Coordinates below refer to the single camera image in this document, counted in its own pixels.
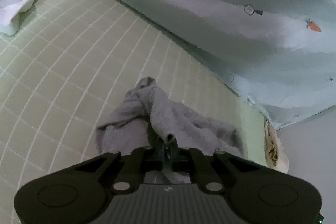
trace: ribbed gray panel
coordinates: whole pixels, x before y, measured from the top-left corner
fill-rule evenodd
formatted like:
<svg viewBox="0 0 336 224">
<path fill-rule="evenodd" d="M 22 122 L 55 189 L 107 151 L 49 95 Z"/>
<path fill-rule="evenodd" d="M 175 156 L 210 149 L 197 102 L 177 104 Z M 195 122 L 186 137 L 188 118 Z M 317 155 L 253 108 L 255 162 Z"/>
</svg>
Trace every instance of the ribbed gray panel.
<svg viewBox="0 0 336 224">
<path fill-rule="evenodd" d="M 195 184 L 140 185 L 137 192 L 112 199 L 90 224 L 248 224 L 225 200 Z"/>
</svg>

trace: gray garment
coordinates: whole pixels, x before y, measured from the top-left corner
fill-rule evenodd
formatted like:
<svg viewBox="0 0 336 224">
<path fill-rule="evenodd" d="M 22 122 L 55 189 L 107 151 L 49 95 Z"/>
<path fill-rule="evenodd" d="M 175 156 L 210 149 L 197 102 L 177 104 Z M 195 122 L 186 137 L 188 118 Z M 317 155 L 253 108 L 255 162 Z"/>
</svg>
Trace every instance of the gray garment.
<svg viewBox="0 0 336 224">
<path fill-rule="evenodd" d="M 150 130 L 148 134 L 149 122 L 156 137 Z M 171 101 L 150 77 L 141 79 L 127 92 L 109 122 L 97 129 L 96 142 L 100 154 L 119 150 L 128 155 L 138 147 L 155 146 L 158 136 L 167 143 L 170 134 L 175 136 L 179 147 L 198 148 L 205 155 L 212 155 L 218 148 L 243 156 L 241 136 L 232 125 L 202 117 Z"/>
</svg>

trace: beige cloth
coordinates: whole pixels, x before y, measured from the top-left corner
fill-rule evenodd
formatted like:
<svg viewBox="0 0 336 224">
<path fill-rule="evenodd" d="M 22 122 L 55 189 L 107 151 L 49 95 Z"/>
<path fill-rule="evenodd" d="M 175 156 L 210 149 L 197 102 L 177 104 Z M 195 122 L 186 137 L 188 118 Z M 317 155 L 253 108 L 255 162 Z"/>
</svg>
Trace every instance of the beige cloth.
<svg viewBox="0 0 336 224">
<path fill-rule="evenodd" d="M 269 167 L 287 173 L 289 160 L 278 138 L 277 131 L 267 121 L 265 124 L 266 162 Z"/>
</svg>

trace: carrot print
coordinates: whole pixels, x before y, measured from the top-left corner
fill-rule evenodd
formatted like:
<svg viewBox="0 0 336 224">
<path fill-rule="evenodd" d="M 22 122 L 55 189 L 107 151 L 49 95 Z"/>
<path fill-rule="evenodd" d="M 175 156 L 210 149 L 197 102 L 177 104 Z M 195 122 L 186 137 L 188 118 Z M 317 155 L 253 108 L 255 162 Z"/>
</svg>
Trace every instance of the carrot print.
<svg viewBox="0 0 336 224">
<path fill-rule="evenodd" d="M 309 27 L 310 30 L 312 30 L 314 32 L 321 32 L 320 27 L 318 27 L 318 25 L 316 25 L 315 22 L 310 21 L 310 19 L 307 19 L 306 22 L 307 22 L 306 28 Z"/>
</svg>

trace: white wall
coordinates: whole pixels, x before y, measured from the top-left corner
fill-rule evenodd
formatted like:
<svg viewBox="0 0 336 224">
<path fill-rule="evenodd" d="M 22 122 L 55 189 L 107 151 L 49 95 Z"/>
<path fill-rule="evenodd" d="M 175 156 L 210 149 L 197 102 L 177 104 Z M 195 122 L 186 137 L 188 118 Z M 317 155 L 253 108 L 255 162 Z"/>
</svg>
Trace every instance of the white wall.
<svg viewBox="0 0 336 224">
<path fill-rule="evenodd" d="M 313 184 L 322 196 L 323 224 L 336 223 L 336 107 L 278 131 L 289 174 Z"/>
</svg>

